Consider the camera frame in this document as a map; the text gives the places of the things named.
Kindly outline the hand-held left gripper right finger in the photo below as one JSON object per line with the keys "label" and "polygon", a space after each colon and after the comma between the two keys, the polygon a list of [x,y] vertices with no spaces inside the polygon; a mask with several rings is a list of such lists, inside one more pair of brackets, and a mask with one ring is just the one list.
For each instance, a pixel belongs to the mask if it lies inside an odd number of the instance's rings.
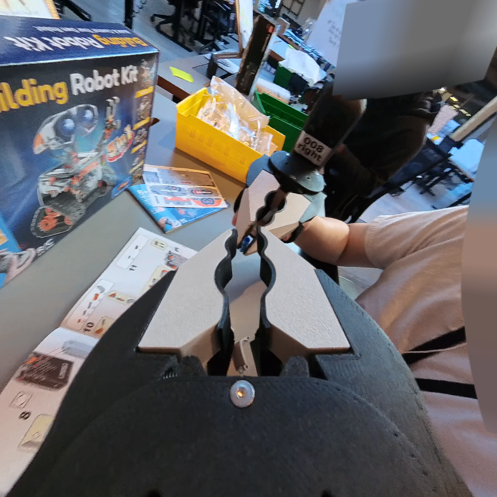
{"label": "hand-held left gripper right finger", "polygon": [[258,228],[257,246],[266,286],[253,340],[258,375],[278,376],[292,357],[349,353],[350,342],[321,281],[329,277],[265,228]]}

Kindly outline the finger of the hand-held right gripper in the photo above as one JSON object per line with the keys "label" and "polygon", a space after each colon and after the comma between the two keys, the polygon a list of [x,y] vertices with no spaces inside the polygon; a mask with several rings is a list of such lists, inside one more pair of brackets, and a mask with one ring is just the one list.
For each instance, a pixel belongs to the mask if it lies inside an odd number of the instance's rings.
{"label": "finger of the hand-held right gripper", "polygon": [[253,182],[245,188],[237,211],[235,223],[238,232],[237,245],[242,245],[258,221],[258,212],[266,206],[266,197],[279,188],[279,182],[268,171],[261,171]]}
{"label": "finger of the hand-held right gripper", "polygon": [[258,220],[249,236],[252,243],[244,255],[250,255],[257,251],[258,227],[263,227],[268,233],[279,240],[289,239],[291,234],[299,227],[301,218],[310,206],[310,201],[302,195],[289,193],[284,206],[278,211],[269,212],[268,220]]}

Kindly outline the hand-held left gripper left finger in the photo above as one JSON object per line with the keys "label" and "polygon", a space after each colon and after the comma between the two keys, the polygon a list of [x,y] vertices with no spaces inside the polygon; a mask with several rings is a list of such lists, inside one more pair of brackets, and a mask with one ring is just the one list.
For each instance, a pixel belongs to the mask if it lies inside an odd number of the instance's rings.
{"label": "hand-held left gripper left finger", "polygon": [[234,336],[225,287],[237,240],[229,229],[179,267],[145,327],[141,352],[195,356],[208,374],[227,375]]}

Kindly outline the person's right forearm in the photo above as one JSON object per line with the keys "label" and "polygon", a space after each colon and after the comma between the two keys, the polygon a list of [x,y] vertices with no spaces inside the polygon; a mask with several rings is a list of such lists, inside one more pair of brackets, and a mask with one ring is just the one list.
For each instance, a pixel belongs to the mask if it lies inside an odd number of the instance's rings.
{"label": "person's right forearm", "polygon": [[310,257],[336,265],[348,245],[349,237],[350,227],[345,222],[315,216],[302,225],[295,244]]}

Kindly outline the wood-edged grey desk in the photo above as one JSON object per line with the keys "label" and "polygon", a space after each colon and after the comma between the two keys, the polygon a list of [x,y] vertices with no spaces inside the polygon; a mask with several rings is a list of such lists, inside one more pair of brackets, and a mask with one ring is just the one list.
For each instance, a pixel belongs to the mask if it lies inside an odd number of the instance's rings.
{"label": "wood-edged grey desk", "polygon": [[[172,100],[178,103],[209,86],[211,79],[207,77],[208,62],[204,55],[195,55],[159,63],[157,86],[170,93]],[[190,74],[193,82],[174,76],[171,68]]]}

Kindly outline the robot sticker sheet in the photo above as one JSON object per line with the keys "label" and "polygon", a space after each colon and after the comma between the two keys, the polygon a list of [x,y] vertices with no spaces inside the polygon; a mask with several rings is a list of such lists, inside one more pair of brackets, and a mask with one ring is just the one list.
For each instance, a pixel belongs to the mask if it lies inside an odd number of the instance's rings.
{"label": "robot sticker sheet", "polygon": [[142,177],[153,207],[228,207],[208,171],[144,165]]}

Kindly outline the yellow plastic bin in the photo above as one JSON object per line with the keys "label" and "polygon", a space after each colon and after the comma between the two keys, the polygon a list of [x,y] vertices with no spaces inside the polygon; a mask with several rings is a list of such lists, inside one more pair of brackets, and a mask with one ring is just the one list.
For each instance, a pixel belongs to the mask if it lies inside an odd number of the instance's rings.
{"label": "yellow plastic bin", "polygon": [[245,183],[250,165],[263,155],[197,118],[210,100],[210,90],[211,84],[177,103],[176,148]]}

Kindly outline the blue booklet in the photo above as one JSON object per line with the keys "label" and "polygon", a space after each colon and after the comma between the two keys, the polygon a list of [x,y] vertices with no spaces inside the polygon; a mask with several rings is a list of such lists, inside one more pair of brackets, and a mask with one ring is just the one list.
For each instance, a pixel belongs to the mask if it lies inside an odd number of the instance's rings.
{"label": "blue booklet", "polygon": [[128,191],[164,233],[181,228],[224,209],[224,207],[155,207],[144,184],[131,186]]}

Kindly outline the pile of clear plastic bags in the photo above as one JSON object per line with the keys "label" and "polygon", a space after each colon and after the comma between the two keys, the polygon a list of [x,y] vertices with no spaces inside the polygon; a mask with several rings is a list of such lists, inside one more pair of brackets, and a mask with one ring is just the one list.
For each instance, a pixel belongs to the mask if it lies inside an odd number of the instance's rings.
{"label": "pile of clear plastic bags", "polygon": [[196,117],[260,154],[276,151],[269,117],[221,78],[211,78],[209,96]]}

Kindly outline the white plastic packet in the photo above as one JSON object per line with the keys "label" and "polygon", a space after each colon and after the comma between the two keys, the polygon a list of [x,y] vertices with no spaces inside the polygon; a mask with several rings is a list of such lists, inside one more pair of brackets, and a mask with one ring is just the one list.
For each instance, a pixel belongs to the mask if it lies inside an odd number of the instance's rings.
{"label": "white plastic packet", "polygon": [[311,56],[291,47],[287,48],[285,58],[280,65],[301,76],[310,86],[326,78],[326,73]]}

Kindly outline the black product box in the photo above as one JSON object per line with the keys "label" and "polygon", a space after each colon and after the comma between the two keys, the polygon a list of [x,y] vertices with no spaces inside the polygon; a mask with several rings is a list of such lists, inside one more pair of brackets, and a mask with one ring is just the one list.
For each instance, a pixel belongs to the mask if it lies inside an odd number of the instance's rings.
{"label": "black product box", "polygon": [[254,21],[248,45],[235,79],[235,89],[245,97],[253,95],[260,68],[267,60],[276,26],[270,18],[259,14]]}

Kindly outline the open instruction booklet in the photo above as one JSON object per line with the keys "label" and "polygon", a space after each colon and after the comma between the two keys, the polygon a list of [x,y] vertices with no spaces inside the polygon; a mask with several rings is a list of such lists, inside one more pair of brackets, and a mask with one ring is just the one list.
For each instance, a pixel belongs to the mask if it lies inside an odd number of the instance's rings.
{"label": "open instruction booklet", "polygon": [[1,392],[1,470],[39,450],[80,367],[117,318],[196,251],[139,228]]}

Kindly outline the white poster board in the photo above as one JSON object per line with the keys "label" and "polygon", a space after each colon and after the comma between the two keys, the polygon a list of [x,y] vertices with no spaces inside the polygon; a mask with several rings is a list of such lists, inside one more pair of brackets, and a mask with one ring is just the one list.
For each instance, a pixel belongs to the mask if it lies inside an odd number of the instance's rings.
{"label": "white poster board", "polygon": [[253,1],[235,1],[235,12],[239,48],[243,52],[253,31]]}

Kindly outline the blue robot kit box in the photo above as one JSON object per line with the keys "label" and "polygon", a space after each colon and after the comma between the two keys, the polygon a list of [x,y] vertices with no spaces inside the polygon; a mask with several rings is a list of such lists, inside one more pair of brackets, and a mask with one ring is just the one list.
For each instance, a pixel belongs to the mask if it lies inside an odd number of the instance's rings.
{"label": "blue robot kit box", "polygon": [[141,174],[158,59],[119,24],[1,16],[1,286]]}

